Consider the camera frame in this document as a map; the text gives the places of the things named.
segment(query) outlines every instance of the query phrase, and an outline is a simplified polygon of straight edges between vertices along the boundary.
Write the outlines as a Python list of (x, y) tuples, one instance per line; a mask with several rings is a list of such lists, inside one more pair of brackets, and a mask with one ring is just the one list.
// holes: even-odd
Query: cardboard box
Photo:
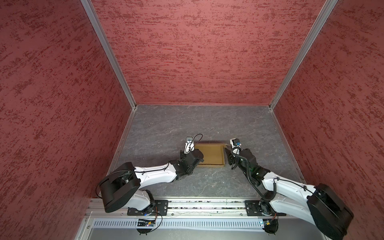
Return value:
[(198, 167), (224, 167), (224, 148), (225, 143), (198, 143), (195, 149), (200, 150), (204, 155), (204, 162), (199, 163)]

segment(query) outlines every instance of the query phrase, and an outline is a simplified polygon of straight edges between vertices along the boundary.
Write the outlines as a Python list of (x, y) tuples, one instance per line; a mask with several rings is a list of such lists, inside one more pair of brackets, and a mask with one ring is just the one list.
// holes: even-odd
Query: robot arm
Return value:
[(203, 154), (198, 149), (190, 151), (181, 160), (172, 160), (156, 167), (133, 167), (126, 162), (106, 176), (100, 183), (105, 212), (113, 212), (121, 207), (132, 207), (150, 212), (154, 199), (150, 191), (140, 188), (160, 183), (181, 180), (191, 175), (193, 169), (203, 162)]
[[(325, 184), (307, 185), (281, 177), (260, 167), (249, 149), (241, 150), (239, 139), (231, 139), (230, 142), (232, 150), (227, 150), (228, 161), (233, 166), (239, 166), (262, 196), (260, 211), (263, 214), (289, 214), (316, 225), (333, 240), (343, 239), (354, 216), (330, 187)], [(259, 185), (268, 190), (266, 195), (257, 189)]]

